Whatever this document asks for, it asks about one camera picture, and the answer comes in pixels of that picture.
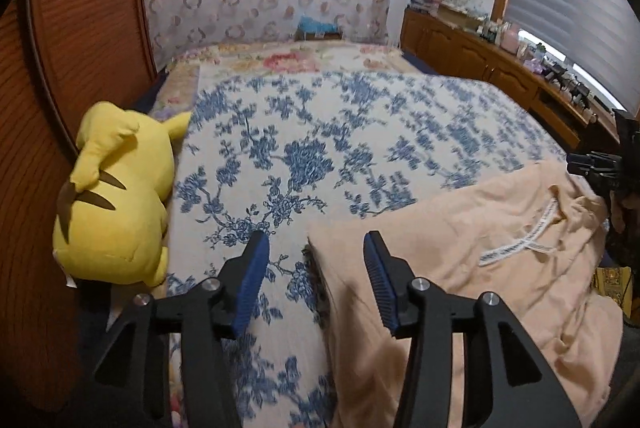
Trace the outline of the pink jar on sideboard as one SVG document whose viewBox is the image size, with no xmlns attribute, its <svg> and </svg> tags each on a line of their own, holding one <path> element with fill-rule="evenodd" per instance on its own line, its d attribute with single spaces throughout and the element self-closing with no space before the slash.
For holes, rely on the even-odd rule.
<svg viewBox="0 0 640 428">
<path fill-rule="evenodd" d="M 501 33 L 500 48 L 513 55 L 517 55 L 519 47 L 520 28 L 515 24 L 504 24 Z"/>
</svg>

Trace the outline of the cardboard box with blue cloth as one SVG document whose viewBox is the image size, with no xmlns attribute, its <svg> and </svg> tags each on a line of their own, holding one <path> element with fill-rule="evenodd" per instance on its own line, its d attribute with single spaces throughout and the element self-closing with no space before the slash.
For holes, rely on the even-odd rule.
<svg viewBox="0 0 640 428">
<path fill-rule="evenodd" d="M 341 29 L 333 23 L 319 22 L 309 16 L 302 16 L 296 28 L 296 41 L 341 40 Z"/>
</svg>

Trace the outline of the pink floral bed cover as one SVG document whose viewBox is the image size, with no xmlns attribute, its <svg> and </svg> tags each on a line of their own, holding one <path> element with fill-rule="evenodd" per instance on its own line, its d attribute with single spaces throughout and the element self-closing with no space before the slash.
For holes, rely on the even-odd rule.
<svg viewBox="0 0 640 428">
<path fill-rule="evenodd" d="M 345 40 L 217 44 L 195 49 L 171 60 L 149 114 L 163 122 L 190 110 L 198 93 L 198 77 L 207 70 L 215 79 L 241 75 L 277 75 L 315 72 L 387 70 L 415 73 L 401 50 L 379 44 Z"/>
</svg>

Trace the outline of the yellow Pikachu plush toy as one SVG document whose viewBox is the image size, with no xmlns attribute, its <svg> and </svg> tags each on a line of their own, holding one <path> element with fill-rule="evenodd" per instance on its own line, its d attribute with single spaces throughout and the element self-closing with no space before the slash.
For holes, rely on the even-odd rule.
<svg viewBox="0 0 640 428">
<path fill-rule="evenodd" d="M 164 122 L 111 102 L 93 104 L 76 136 L 79 155 L 56 201 L 53 258 L 67 286 L 165 281 L 165 202 L 175 180 L 174 146 L 191 115 Z"/>
</svg>

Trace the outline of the blue floral white blanket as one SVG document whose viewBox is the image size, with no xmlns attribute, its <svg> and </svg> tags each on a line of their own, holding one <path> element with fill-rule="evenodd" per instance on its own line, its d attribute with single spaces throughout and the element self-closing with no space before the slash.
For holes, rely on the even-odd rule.
<svg viewBox="0 0 640 428">
<path fill-rule="evenodd" d="M 367 219 L 534 162 L 547 131 L 484 81 L 389 72 L 202 73 L 171 193 L 167 291 L 216 276 L 262 231 L 250 324 L 224 342 L 245 427 L 337 427 L 314 226 Z"/>
</svg>

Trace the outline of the wooden sideboard cabinet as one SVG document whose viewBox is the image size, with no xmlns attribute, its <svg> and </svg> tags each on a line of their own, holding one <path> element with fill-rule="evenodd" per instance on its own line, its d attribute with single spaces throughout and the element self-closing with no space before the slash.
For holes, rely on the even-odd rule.
<svg viewBox="0 0 640 428">
<path fill-rule="evenodd" d="M 614 154 L 620 147 L 616 134 L 601 119 L 590 122 L 558 88 L 530 72 L 515 56 L 430 14 L 405 10 L 399 47 L 439 75 L 493 84 L 569 152 Z"/>
</svg>

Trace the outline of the peach printed t-shirt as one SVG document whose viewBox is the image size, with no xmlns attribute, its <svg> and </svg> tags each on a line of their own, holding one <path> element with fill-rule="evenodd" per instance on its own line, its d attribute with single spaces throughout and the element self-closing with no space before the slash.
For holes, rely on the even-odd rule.
<svg viewBox="0 0 640 428">
<path fill-rule="evenodd" d="M 580 422 L 604 408 L 623 313 L 591 286 L 608 211 L 560 162 L 534 162 L 379 216 L 314 226 L 308 242 L 329 301 L 328 348 L 337 427 L 392 424 L 407 341 L 381 322 L 363 260 L 367 232 L 446 292 L 496 292 L 555 371 Z"/>
</svg>

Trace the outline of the brown louvered wardrobe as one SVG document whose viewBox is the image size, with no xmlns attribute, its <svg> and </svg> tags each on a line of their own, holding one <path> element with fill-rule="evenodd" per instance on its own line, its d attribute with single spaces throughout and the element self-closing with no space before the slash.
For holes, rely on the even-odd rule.
<svg viewBox="0 0 640 428">
<path fill-rule="evenodd" d="M 82 372 L 78 300 L 52 257 L 58 192 L 95 102 L 156 79 L 143 0 L 1 0 L 1 404 L 58 408 Z"/>
</svg>

